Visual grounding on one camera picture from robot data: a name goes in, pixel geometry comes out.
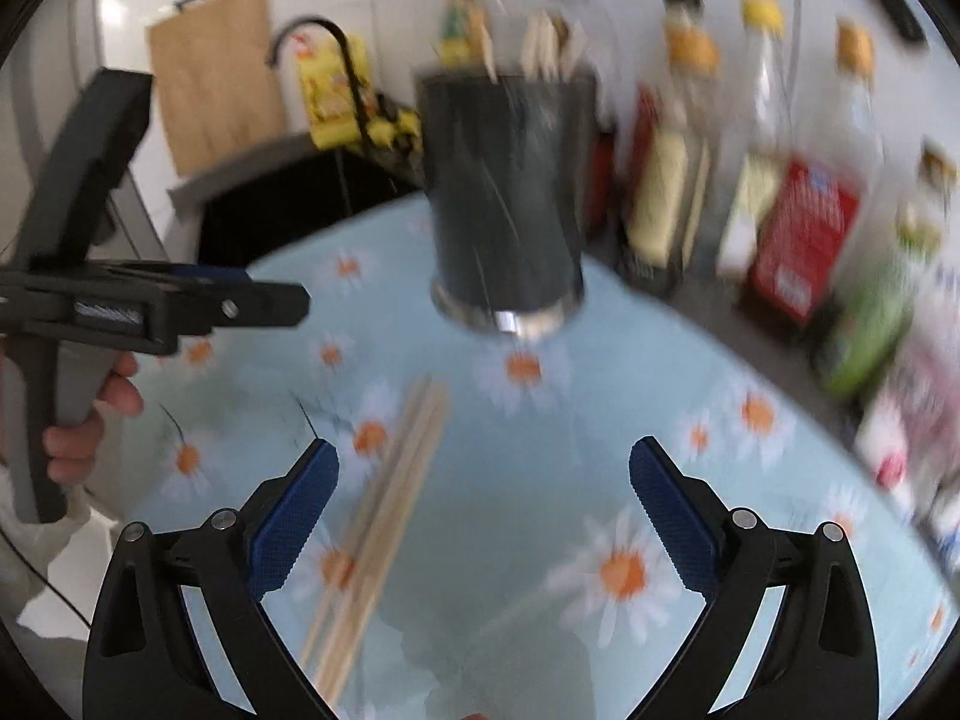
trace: hand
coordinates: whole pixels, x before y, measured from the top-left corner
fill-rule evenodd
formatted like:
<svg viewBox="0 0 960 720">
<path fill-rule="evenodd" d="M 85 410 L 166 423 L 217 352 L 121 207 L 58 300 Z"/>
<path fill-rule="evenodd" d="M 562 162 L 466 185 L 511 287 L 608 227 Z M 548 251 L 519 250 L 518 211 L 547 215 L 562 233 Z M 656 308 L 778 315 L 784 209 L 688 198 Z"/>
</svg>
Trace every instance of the hand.
<svg viewBox="0 0 960 720">
<path fill-rule="evenodd" d="M 123 416 L 138 416 L 143 411 L 143 398 L 128 381 L 136 375 L 139 365 L 136 357 L 124 352 L 117 357 L 113 372 L 107 378 L 97 397 L 117 409 Z M 43 446 L 53 458 L 47 474 L 61 485 L 78 485 L 93 471 L 97 447 L 104 438 L 104 420 L 93 410 L 90 418 L 75 428 L 51 427 L 43 432 Z"/>
</svg>

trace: yellow package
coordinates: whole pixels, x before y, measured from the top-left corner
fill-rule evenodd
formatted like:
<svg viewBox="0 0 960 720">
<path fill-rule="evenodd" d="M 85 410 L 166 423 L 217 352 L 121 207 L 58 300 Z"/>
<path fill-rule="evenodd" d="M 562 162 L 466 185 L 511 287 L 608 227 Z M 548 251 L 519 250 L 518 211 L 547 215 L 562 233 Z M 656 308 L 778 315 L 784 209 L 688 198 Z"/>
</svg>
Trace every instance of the yellow package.
<svg viewBox="0 0 960 720">
<path fill-rule="evenodd" d="M 360 81 L 360 97 L 368 117 L 372 118 L 376 114 L 376 92 L 371 82 L 367 46 L 359 35 L 347 35 L 347 43 Z M 314 145 L 325 151 L 360 140 L 347 69 L 337 42 L 329 38 L 314 52 L 301 52 L 296 63 Z"/>
</svg>

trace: floral tablecloth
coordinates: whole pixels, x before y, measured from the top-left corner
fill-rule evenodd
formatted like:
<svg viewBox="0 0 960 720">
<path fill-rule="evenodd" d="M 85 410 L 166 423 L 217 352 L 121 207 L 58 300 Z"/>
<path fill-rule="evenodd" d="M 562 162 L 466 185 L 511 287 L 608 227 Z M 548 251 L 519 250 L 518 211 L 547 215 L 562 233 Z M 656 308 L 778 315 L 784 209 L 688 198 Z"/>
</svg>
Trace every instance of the floral tablecloth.
<svg viewBox="0 0 960 720">
<path fill-rule="evenodd" d="M 772 527 L 843 525 L 874 618 L 881 716 L 894 712 L 957 608 L 918 538 L 840 447 L 743 362 L 597 264 L 584 264 L 582 312 L 537 344 L 443 319 L 429 298 L 433 269 L 422 196 L 253 269 L 304 283 L 309 319 L 144 361 L 147 412 L 124 437 L 128 514 L 161 531 L 238 507 L 312 439 L 301 402 L 338 447 L 341 480 L 285 588 L 264 601 L 299 653 L 377 450 L 405 391 L 429 374 L 450 385 L 453 408 L 342 717 L 627 717 L 703 608 L 630 486 L 630 449 L 646 435 Z M 718 706 L 746 689 L 780 598 L 767 593 Z M 187 603 L 222 693 L 246 706 L 199 594 Z"/>
</svg>

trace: chopstick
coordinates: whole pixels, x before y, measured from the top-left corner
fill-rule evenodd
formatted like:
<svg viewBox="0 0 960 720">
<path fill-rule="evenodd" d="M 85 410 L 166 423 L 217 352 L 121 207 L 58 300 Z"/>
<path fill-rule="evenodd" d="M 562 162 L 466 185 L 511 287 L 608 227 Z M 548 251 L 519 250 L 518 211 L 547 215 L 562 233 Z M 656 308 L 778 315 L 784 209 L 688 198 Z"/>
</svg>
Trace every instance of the chopstick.
<svg viewBox="0 0 960 720">
<path fill-rule="evenodd" d="M 405 435 L 405 426 L 412 424 L 416 417 L 419 408 L 422 406 L 424 396 L 426 396 L 428 385 L 429 381 L 426 379 L 417 382 L 411 394 L 407 397 L 403 415 L 397 423 L 397 429 L 392 431 L 392 434 L 387 439 L 387 445 L 383 450 L 380 468 L 377 469 L 373 480 L 371 480 L 371 483 L 367 486 L 366 493 L 364 493 L 360 499 L 357 511 L 353 516 L 352 522 L 350 522 L 349 528 L 347 528 L 347 534 L 344 537 L 342 547 L 342 552 L 346 559 L 340 560 L 337 563 L 333 576 L 330 577 L 330 581 L 328 581 L 323 588 L 320 603 L 317 605 L 317 614 L 314 616 L 313 623 L 307 633 L 306 642 L 304 642 L 304 648 L 301 649 L 301 655 L 299 656 L 299 666 L 301 666 L 301 669 L 306 670 L 307 666 L 310 665 L 311 659 L 313 659 L 313 651 L 317 646 L 320 634 L 323 632 L 323 625 L 326 623 L 326 618 L 328 618 L 330 611 L 333 610 L 334 604 L 336 604 L 337 599 L 341 595 L 339 588 L 343 586 L 344 579 L 347 578 L 349 567 L 355 565 L 355 557 L 363 545 L 364 538 L 371 527 L 373 514 L 377 511 L 377 504 L 383 498 L 383 494 L 385 490 L 387 490 L 388 483 L 394 473 L 395 460 L 400 454 L 397 452 L 397 447 L 400 446 L 402 437 Z"/>
<path fill-rule="evenodd" d="M 449 408 L 448 387 L 430 384 L 409 432 L 401 435 L 395 471 L 363 541 L 352 582 L 337 608 L 314 674 L 314 686 L 330 706 L 336 706 L 347 684 L 364 630 L 440 446 Z"/>
</svg>

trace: silver bolt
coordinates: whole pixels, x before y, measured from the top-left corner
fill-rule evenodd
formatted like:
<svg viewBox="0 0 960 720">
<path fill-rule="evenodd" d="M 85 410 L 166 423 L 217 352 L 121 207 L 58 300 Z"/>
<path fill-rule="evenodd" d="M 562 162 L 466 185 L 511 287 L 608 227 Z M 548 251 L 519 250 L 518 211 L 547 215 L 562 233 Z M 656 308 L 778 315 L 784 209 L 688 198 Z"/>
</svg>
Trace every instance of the silver bolt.
<svg viewBox="0 0 960 720">
<path fill-rule="evenodd" d="M 210 524 L 215 531 L 226 531 L 228 528 L 232 528 L 236 522 L 237 512 L 234 512 L 233 509 L 220 509 L 210 520 Z"/>
<path fill-rule="evenodd" d="M 829 538 L 831 541 L 843 541 L 843 528 L 841 528 L 835 522 L 827 522 L 827 524 L 824 525 L 824 536 Z"/>
<path fill-rule="evenodd" d="M 123 541 L 140 541 L 141 536 L 146 533 L 142 522 L 131 522 L 126 528 L 123 528 Z"/>
<path fill-rule="evenodd" d="M 757 526 L 757 515 L 748 509 L 737 509 L 733 513 L 733 524 L 745 531 L 751 531 Z"/>
</svg>

